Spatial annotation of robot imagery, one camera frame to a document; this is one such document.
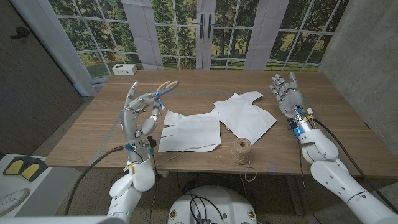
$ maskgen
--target grass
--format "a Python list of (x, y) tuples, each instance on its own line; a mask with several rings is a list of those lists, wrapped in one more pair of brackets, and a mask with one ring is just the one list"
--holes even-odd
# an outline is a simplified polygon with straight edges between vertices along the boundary
[[(114, 73), (112, 72), (112, 68), (114, 65), (117, 63), (123, 63), (122, 61), (116, 61), (116, 62), (108, 62), (108, 67), (111, 70), (112, 75)], [(141, 63), (136, 63), (138, 69), (143, 69)], [(228, 70), (243, 70), (243, 65), (244, 62), (242, 61), (229, 61), (228, 64)], [(163, 63), (164, 69), (165, 70), (172, 70), (178, 69), (178, 65), (176, 63)], [(268, 63), (266, 66), (265, 71), (282, 71), (283, 68), (282, 63)], [(217, 60), (212, 60), (211, 61), (211, 67), (210, 70), (225, 70), (226, 67), (226, 62), (222, 61), (221, 64), (217, 63)], [(92, 78), (100, 78), (100, 77), (108, 77), (109, 73), (103, 63), (97, 64), (97, 65), (90, 65), (87, 66), (87, 71), (91, 75)], [(284, 71), (300, 71), (302, 68), (302, 65), (286, 65)], [(306, 65), (303, 68), (304, 72), (316, 72), (318, 70), (318, 66), (313, 66), (313, 65)]]

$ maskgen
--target white robot body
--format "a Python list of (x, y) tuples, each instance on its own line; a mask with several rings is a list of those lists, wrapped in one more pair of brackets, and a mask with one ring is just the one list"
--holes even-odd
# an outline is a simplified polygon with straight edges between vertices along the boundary
[[(191, 190), (191, 194), (193, 195), (193, 198), (195, 198), (194, 195), (197, 195), (213, 202), (220, 210), (226, 224), (257, 223), (256, 214), (254, 213), (252, 205), (244, 197), (231, 189), (227, 189), (226, 187), (221, 186), (209, 185), (197, 187)], [(170, 209), (169, 219), (167, 222), (168, 224), (196, 223), (196, 221), (192, 217), (190, 210), (190, 202), (192, 200), (192, 197), (190, 194), (185, 194), (174, 202)], [(203, 208), (202, 202), (199, 198), (195, 199), (195, 202), (201, 213), (201, 218), (205, 219), (205, 209)], [(203, 203), (206, 207), (207, 219), (210, 220), (209, 223), (223, 223), (220, 214), (218, 213), (216, 208), (206, 200), (203, 200)], [(196, 205), (192, 202), (191, 208), (195, 217), (198, 218), (198, 209)]]

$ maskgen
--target gray wall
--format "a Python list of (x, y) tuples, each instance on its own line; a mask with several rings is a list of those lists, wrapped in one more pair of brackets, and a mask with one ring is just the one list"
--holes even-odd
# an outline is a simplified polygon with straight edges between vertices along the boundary
[(351, 0), (318, 70), (398, 158), (398, 1)]

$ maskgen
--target ball of twine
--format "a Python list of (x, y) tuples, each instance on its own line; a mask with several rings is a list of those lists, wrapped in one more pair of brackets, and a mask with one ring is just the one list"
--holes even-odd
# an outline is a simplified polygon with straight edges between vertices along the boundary
[(246, 138), (238, 138), (232, 145), (232, 159), (236, 164), (245, 165), (251, 155), (251, 143)]

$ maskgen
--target glass door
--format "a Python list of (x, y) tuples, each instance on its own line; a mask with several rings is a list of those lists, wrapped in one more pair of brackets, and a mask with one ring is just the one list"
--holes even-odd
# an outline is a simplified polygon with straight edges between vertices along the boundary
[(196, 69), (196, 0), (151, 0), (164, 69)]
[(258, 5), (259, 0), (206, 0), (204, 70), (243, 69)]

